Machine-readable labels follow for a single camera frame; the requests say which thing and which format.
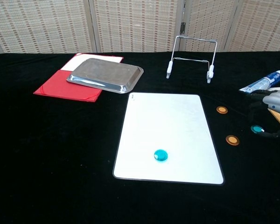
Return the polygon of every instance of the teal token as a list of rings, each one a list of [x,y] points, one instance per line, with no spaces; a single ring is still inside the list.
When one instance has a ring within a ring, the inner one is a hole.
[[[252,130],[254,133],[256,133],[256,134],[265,131],[262,127],[260,127],[260,126],[258,126],[258,125],[252,125],[252,126],[251,126],[251,130]]]
[[[154,152],[154,158],[157,161],[163,162],[163,161],[165,161],[168,158],[168,154],[166,153],[165,150],[159,149],[159,150]]]

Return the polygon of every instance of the black table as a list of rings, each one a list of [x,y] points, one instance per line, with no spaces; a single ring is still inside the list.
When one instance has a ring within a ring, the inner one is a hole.
[[[280,52],[218,53],[211,84],[205,64],[185,61],[175,61],[166,79],[170,54],[106,55],[144,69],[133,91],[201,96],[223,186],[115,179],[128,94],[103,91],[96,103],[33,95],[73,54],[2,54],[0,223],[280,223],[280,139],[252,133],[250,101],[238,92],[280,70]],[[219,114],[219,105],[228,114]],[[254,124],[280,129],[267,110]],[[226,143],[229,134],[238,146]]]

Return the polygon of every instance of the stainless steel tray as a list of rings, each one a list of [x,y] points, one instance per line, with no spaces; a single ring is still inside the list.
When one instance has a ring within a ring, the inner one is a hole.
[[[80,64],[67,81],[116,93],[131,91],[143,69],[116,62],[90,58]]]

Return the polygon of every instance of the orange token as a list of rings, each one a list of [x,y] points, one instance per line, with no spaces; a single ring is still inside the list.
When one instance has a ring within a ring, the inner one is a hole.
[[[224,106],[218,106],[217,111],[221,114],[226,114],[228,112],[228,109]]]
[[[239,144],[239,139],[238,137],[234,136],[234,135],[228,135],[226,137],[226,141],[228,144],[232,145],[232,146],[237,146]]]

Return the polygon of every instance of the white board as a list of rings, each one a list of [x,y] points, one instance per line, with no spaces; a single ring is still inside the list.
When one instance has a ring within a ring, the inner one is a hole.
[[[168,158],[157,161],[156,150]],[[223,184],[198,95],[130,93],[113,175],[116,178]]]

